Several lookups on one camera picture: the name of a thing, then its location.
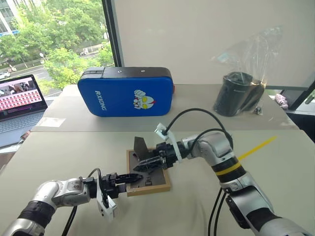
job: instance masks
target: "cable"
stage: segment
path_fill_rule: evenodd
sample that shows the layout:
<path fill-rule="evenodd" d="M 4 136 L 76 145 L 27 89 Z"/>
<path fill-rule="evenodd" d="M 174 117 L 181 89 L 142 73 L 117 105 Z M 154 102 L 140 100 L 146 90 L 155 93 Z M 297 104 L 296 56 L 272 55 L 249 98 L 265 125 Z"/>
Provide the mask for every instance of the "cable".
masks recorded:
<path fill-rule="evenodd" d="M 211 229 L 212 218 L 213 218 L 213 215 L 215 213 L 215 210 L 216 210 L 216 207 L 217 207 L 217 204 L 218 204 L 218 201 L 219 201 L 221 193 L 222 193 L 222 188 L 220 188 L 220 190 L 219 190 L 219 193 L 217 195 L 217 199 L 216 199 L 215 204 L 213 205 L 213 208 L 212 208 L 212 211 L 211 211 L 211 215 L 210 215 L 210 219 L 209 219 L 209 223 L 208 223 L 208 236 L 210 236 L 210 229 Z"/>
<path fill-rule="evenodd" d="M 225 127 L 224 127 L 224 125 L 221 123 L 221 121 L 220 121 L 213 113 L 211 113 L 211 112 L 209 112 L 209 111 L 207 111 L 207 110 L 205 110 L 205 109 L 201 109 L 201 108 L 190 108 L 190 109 L 187 109 L 187 110 L 184 110 L 184 111 L 180 112 L 180 113 L 169 123 L 169 125 L 167 126 L 167 128 L 163 131 L 163 134 L 166 134 L 166 133 L 169 131 L 169 129 L 170 129 L 170 128 L 172 127 L 172 125 L 174 124 L 174 122 L 175 122 L 181 115 L 183 115 L 183 114 L 185 114 L 185 113 L 187 113 L 187 112 L 191 112 L 191 111 L 200 111 L 200 112 L 204 112 L 204 113 L 209 114 L 210 116 L 212 116 L 212 117 L 216 120 L 216 122 L 218 122 L 218 124 L 219 124 L 220 127 L 221 127 L 221 129 L 208 129 L 208 130 L 202 132 L 202 134 L 205 134 L 205 133 L 210 132 L 210 131 L 221 131 L 221 132 L 223 132 L 223 133 L 225 134 L 226 138 L 227 138 L 228 141 L 230 142 L 231 148 L 232 148 L 232 149 L 234 148 L 232 136 L 227 132 L 227 130 L 225 129 Z M 198 136 L 198 137 L 195 139 L 194 143 L 196 142 L 196 140 L 198 140 L 198 139 L 202 136 L 202 134 L 200 134 L 200 136 Z"/>
<path fill-rule="evenodd" d="M 66 236 L 66 235 L 68 234 L 68 231 L 69 231 L 70 226 L 71 226 L 71 224 L 72 224 L 72 221 L 73 221 L 73 219 L 74 219 L 75 213 L 77 212 L 77 208 L 78 208 L 78 206 L 74 206 L 74 207 L 72 208 L 72 211 L 71 211 L 71 213 L 70 213 L 70 216 L 69 216 L 69 218 L 68 218 L 68 221 L 67 221 L 67 223 L 66 223 L 66 225 L 65 225 L 65 228 L 64 228 L 64 230 L 63 230 L 62 236 Z"/>
<path fill-rule="evenodd" d="M 105 203 L 105 205 L 106 205 L 106 204 L 108 204 L 108 199 L 107 199 L 107 194 L 104 192 L 104 190 L 103 190 L 103 188 L 102 188 L 102 175 L 101 175 L 100 169 L 99 169 L 99 168 L 95 168 L 95 169 L 92 170 L 92 172 L 88 175 L 88 177 L 91 177 L 95 171 L 97 171 L 97 174 L 98 174 L 98 183 L 99 183 L 101 192 L 102 192 L 103 196 L 106 197 L 106 200 L 107 200 L 106 203 Z M 70 213 L 70 216 L 69 216 L 69 218 L 68 218 L 68 221 L 67 221 L 67 223 L 66 223 L 66 225 L 65 225 L 65 227 L 64 227 L 62 236 L 66 236 L 66 235 L 68 234 L 68 231 L 69 231 L 70 226 L 71 226 L 71 224 L 72 224 L 72 222 L 73 222 L 75 213 L 77 212 L 77 208 L 78 208 L 78 206 L 74 206 L 74 207 L 72 208 L 72 211 L 71 211 L 71 213 Z"/>
<path fill-rule="evenodd" d="M 220 204 L 219 204 L 219 207 L 218 207 L 218 210 L 217 210 L 217 215 L 216 215 L 216 220 L 215 220 L 215 229 L 213 231 L 213 236 L 217 236 L 218 219 L 219 219 L 221 207 L 222 207 L 222 204 L 223 204 L 225 197 L 226 197 L 226 193 L 223 194 L 221 201 L 220 201 Z"/>
<path fill-rule="evenodd" d="M 200 112 L 204 112 L 204 113 L 207 113 L 209 114 L 210 116 L 212 116 L 216 122 L 220 125 L 220 127 L 226 131 L 225 127 L 223 126 L 223 124 L 221 123 L 221 121 L 211 112 L 205 110 L 205 109 L 201 109 L 201 108 L 190 108 L 190 109 L 187 109 L 187 110 L 184 110 L 182 112 L 180 112 L 171 122 L 170 124 L 167 126 L 166 130 L 163 132 L 163 134 L 166 134 L 168 132 L 168 130 L 172 127 L 172 125 L 174 124 L 174 122 L 183 114 L 187 113 L 187 112 L 191 112 L 191 111 L 200 111 Z"/>

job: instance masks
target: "blue case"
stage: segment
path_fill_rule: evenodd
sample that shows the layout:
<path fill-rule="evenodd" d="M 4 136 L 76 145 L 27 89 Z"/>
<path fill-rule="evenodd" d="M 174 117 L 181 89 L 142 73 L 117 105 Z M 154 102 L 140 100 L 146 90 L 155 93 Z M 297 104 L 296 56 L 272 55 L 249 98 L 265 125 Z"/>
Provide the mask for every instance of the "blue case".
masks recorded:
<path fill-rule="evenodd" d="M 91 67 L 78 88 L 90 112 L 100 117 L 162 116 L 173 95 L 171 73 L 163 67 Z"/>

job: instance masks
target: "clear plastic wrap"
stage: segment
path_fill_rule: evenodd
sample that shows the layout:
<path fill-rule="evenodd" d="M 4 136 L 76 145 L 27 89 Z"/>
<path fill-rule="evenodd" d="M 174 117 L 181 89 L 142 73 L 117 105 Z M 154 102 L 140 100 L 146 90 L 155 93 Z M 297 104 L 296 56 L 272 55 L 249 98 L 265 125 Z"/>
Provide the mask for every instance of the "clear plastic wrap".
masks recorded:
<path fill-rule="evenodd" d="M 272 78 L 282 34 L 280 26 L 265 29 L 212 58 L 229 68 L 214 104 L 216 112 L 223 116 L 252 110 L 261 113 L 257 105 L 267 79 Z"/>

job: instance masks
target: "green foliage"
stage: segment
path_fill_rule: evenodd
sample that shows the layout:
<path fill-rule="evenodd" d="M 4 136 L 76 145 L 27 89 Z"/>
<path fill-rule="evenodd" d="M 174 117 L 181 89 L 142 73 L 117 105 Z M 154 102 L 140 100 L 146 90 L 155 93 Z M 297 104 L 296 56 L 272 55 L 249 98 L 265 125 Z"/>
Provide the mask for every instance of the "green foliage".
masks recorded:
<path fill-rule="evenodd" d="M 40 7 L 20 4 L 18 10 L 20 32 L 0 37 L 5 58 L 31 60 L 55 48 L 81 50 L 102 41 L 106 31 L 100 0 L 47 0 Z"/>
<path fill-rule="evenodd" d="M 47 81 L 47 80 L 37 80 L 37 84 L 39 86 L 40 91 L 42 92 L 43 96 L 49 95 L 49 91 L 51 88 L 55 86 L 54 81 Z"/>
<path fill-rule="evenodd" d="M 14 36 L 6 35 L 0 38 L 0 55 L 7 58 L 22 59 L 22 57 L 29 57 L 30 53 Z"/>
<path fill-rule="evenodd" d="M 67 85 L 78 83 L 80 76 L 88 67 L 100 66 L 95 59 L 81 58 L 66 48 L 51 51 L 44 67 L 53 78 L 53 87 L 63 89 Z"/>
<path fill-rule="evenodd" d="M 76 84 L 88 67 L 114 64 L 109 43 L 103 44 L 94 59 L 74 53 L 104 41 L 107 29 L 101 0 L 46 0 L 30 8 L 21 4 L 19 16 L 19 33 L 0 37 L 0 55 L 27 61 L 44 53 L 48 58 L 44 67 L 53 78 L 38 81 L 44 94 L 50 88 Z"/>
<path fill-rule="evenodd" d="M 103 43 L 103 48 L 99 51 L 97 55 L 97 60 L 102 66 L 111 66 L 114 63 L 112 49 L 110 43 Z"/>

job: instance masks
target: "white bracket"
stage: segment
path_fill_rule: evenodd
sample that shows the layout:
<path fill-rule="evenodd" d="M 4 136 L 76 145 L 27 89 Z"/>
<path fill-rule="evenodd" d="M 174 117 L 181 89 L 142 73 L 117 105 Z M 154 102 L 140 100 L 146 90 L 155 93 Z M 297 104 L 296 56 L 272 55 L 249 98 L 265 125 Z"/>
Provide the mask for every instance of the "white bracket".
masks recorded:
<path fill-rule="evenodd" d="M 165 130 L 166 130 L 166 127 L 163 124 L 159 123 L 157 125 L 157 129 L 154 132 L 165 141 L 168 140 L 168 138 L 171 140 L 171 143 L 174 147 L 178 162 L 181 163 L 182 162 L 182 156 L 181 156 L 181 152 L 179 151 L 175 135 L 173 134 L 172 131 L 168 131 L 167 134 L 164 135 L 163 131 L 165 131 Z"/>
<path fill-rule="evenodd" d="M 111 222 L 112 220 L 114 220 L 115 217 L 114 210 L 116 208 L 116 204 L 109 196 L 107 196 L 109 208 L 105 207 L 103 203 L 103 194 L 99 186 L 99 181 L 98 179 L 96 181 L 97 181 L 96 201 L 99 213 L 102 215 L 102 217 L 104 218 L 107 217 L 108 221 Z"/>

